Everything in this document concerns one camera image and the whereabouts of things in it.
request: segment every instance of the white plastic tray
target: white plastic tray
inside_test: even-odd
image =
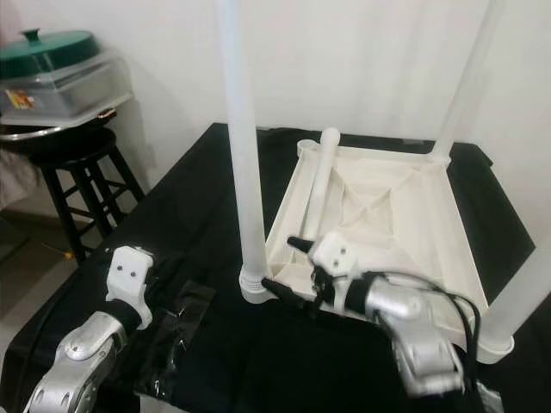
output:
[[[300,234],[316,172],[319,144],[298,144],[299,160],[266,242],[275,280],[313,299],[311,265],[286,243]],[[354,245],[360,268],[422,273],[487,308],[446,164],[427,155],[339,146],[319,235],[341,233]],[[436,324],[463,346],[461,320],[445,298],[427,294]]]

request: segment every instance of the black tablecloth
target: black tablecloth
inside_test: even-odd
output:
[[[266,232],[296,164],[296,143],[319,133],[273,129],[258,133]],[[431,142],[346,136],[342,145],[426,153]],[[449,180],[489,300],[533,250],[529,235],[476,146],[455,144]],[[214,124],[128,216],[77,277],[47,325],[35,353],[26,394],[53,362],[59,340],[104,300],[109,257],[103,251],[141,245],[158,259],[185,253],[153,306],[171,300],[188,279],[216,291],[171,381],[169,402],[192,412],[462,411],[456,398],[407,399],[389,341],[373,325],[322,314],[313,322],[271,300],[250,305],[238,288],[241,265],[232,166],[225,125]],[[63,294],[61,287],[53,299]],[[22,357],[44,308],[19,332],[5,355],[0,404],[11,406]],[[517,348],[480,375],[502,392],[506,411],[542,411],[551,388],[547,300],[516,335]],[[133,338],[102,388],[98,406],[136,408],[142,363],[155,325]]]

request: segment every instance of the wooden stool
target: wooden stool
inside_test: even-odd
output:
[[[111,159],[123,183],[105,178],[98,165],[98,161],[104,157]],[[117,225],[126,216],[117,204],[117,198],[127,190],[132,193],[137,202],[144,198],[144,192],[117,149],[115,134],[106,127],[88,134],[86,139],[83,139],[82,145],[73,147],[68,152],[48,154],[43,157],[36,155],[31,157],[31,161],[42,171],[73,254],[79,263],[86,259],[86,253],[94,250],[83,245],[81,237],[96,226],[102,238],[105,238],[113,230],[108,216],[111,215]],[[70,172],[75,185],[64,191],[59,182],[58,170]],[[92,182],[95,183],[101,199],[94,190]],[[67,198],[77,191],[82,195],[88,211],[68,205]],[[79,230],[72,214],[92,219],[92,221]]]

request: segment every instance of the plastic pole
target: plastic pole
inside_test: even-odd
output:
[[[239,285],[247,301],[261,303],[269,298],[267,291],[261,285],[262,279],[268,275],[268,263],[254,107],[247,82],[238,0],[218,0],[217,3],[233,181],[243,255]]]
[[[430,154],[433,159],[445,159],[447,163],[449,162],[449,151],[454,144],[455,131],[461,121],[469,93],[472,91],[473,80],[480,74],[480,69],[486,59],[486,52],[492,42],[502,8],[503,0],[488,1],[473,50],[468,56],[457,90],[446,113],[442,130]]]
[[[511,352],[512,335],[549,292],[551,292],[551,236],[536,248],[482,316],[480,330],[482,354],[487,351],[498,355],[500,359]]]
[[[302,237],[315,240],[318,237],[319,222],[324,211],[327,185],[333,169],[333,160],[337,153],[341,134],[334,127],[328,127],[321,133],[319,140],[319,156],[316,176],[313,180],[312,192],[308,200],[308,208]]]

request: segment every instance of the white wall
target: white wall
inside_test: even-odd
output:
[[[214,0],[0,1],[6,40],[16,38],[18,28],[85,28],[121,53],[135,100],[121,108],[113,126],[147,187],[210,123],[225,119]],[[522,218],[540,237],[549,191],[547,199],[532,201],[519,171],[537,176],[538,165],[550,169],[543,151],[522,149],[524,159],[518,154],[526,139],[547,142],[548,120],[534,119],[548,108],[545,88],[550,83],[524,76],[537,73],[549,80],[550,62],[543,56],[548,53],[543,23],[549,20],[543,19],[549,5],[546,0],[509,2],[514,4],[498,28],[484,84],[471,102],[480,110],[467,113],[458,136],[487,151]],[[442,125],[486,6],[480,0],[243,4],[258,125],[333,125],[349,133],[428,139]],[[534,190],[542,189],[539,181]],[[42,210],[47,209],[45,196],[34,197]]]

